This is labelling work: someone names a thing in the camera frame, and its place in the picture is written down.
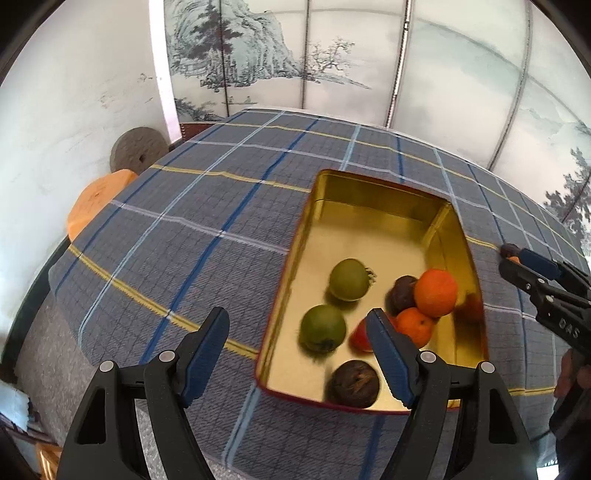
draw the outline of green lime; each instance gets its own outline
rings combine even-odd
[[[340,310],[332,305],[317,305],[301,320],[300,342],[313,352],[331,352],[343,343],[347,324]]]
[[[372,283],[372,274],[356,258],[347,258],[330,272],[329,290],[339,300],[355,301],[363,297]]]

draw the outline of orange cushion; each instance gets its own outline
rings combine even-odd
[[[73,242],[86,225],[137,177],[131,170],[119,170],[88,185],[68,215],[67,230],[70,241]]]

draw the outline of table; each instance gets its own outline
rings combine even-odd
[[[303,406],[254,382],[282,265],[323,168],[452,202],[480,278],[490,360],[530,437],[545,431],[567,346],[500,278],[495,248],[512,242],[588,272],[580,246],[556,218],[476,165],[378,127],[300,112],[244,110],[205,130],[142,173],[76,238],[50,284],[89,361],[145,362],[223,306],[232,341],[187,411],[205,455],[259,479],[379,478],[406,416]],[[455,420],[451,411],[433,475],[446,467]],[[553,455],[551,442],[537,445],[541,462]]]

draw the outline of hand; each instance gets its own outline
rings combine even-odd
[[[556,398],[565,397],[573,386],[571,377],[573,376],[573,351],[569,349],[562,357],[560,362],[560,376],[558,378],[554,396]],[[591,388],[591,365],[581,367],[577,373],[577,382],[584,388]]]

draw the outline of tangerine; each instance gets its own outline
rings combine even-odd
[[[443,317],[456,305],[457,282],[448,271],[430,268],[414,286],[414,300],[425,315]]]
[[[417,348],[423,348],[431,340],[435,321],[412,307],[401,311],[394,321],[394,328],[398,333],[408,335]]]

